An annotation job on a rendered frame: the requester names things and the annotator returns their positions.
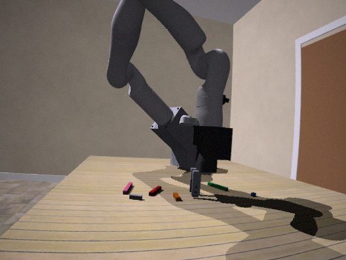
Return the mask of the pink rod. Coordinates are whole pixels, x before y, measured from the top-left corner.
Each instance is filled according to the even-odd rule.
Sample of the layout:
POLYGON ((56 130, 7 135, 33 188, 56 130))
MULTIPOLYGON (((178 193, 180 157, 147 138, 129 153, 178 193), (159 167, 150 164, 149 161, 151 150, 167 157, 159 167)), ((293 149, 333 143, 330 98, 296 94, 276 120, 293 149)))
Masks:
POLYGON ((129 182, 129 183, 127 184, 127 186, 126 186, 125 189, 123 190, 123 195, 128 194, 128 192, 129 192, 129 190, 131 189, 132 185, 133 185, 132 182, 129 182))

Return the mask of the orange rod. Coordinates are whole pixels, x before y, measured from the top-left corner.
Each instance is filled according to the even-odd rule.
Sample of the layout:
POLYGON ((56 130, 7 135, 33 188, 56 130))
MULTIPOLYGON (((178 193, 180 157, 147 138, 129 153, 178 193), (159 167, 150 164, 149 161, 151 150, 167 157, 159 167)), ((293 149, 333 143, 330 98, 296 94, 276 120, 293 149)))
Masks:
POLYGON ((173 197, 176 201, 180 201, 180 196, 178 195, 178 193, 173 193, 173 197))

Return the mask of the green rod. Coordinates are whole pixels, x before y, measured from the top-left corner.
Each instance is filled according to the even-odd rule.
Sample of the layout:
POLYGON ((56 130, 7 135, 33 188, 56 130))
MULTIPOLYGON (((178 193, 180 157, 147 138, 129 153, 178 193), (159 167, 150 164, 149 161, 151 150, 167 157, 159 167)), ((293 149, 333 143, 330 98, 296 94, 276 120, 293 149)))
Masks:
POLYGON ((212 182, 208 182, 208 186, 212 186, 212 187, 215 187, 215 188, 223 190, 223 191, 228 191, 228 187, 220 186, 220 185, 212 183, 212 182))

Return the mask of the red rod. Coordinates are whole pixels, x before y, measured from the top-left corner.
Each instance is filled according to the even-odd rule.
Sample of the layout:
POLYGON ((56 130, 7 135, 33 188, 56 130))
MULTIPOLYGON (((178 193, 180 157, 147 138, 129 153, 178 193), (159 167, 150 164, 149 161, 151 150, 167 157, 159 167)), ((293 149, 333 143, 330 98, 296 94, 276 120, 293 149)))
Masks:
POLYGON ((156 193, 158 193, 161 190, 161 188, 162 186, 157 186, 155 189, 149 192, 149 196, 154 196, 156 193))

